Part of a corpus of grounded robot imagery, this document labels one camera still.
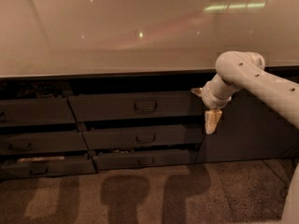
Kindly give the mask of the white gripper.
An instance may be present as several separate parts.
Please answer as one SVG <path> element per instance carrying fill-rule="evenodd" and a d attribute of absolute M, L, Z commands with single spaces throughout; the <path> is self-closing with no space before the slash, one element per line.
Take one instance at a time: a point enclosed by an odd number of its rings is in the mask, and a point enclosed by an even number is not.
<path fill-rule="evenodd" d="M 204 88 L 192 88 L 191 93 L 202 100 L 206 107 L 210 110 L 205 112 L 205 129 L 207 134 L 213 134 L 221 119 L 222 111 L 232 99 L 230 90 L 227 90 L 226 85 L 219 82 L 208 81 Z"/>

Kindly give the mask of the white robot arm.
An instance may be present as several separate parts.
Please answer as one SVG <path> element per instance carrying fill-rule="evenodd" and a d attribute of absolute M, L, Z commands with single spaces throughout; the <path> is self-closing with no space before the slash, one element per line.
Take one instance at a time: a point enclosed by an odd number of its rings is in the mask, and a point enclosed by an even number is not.
<path fill-rule="evenodd" d="M 298 83 L 266 72 L 256 52 L 224 52 L 215 66 L 215 76 L 192 89 L 205 106 L 206 145 L 234 161 L 297 158 Z"/>

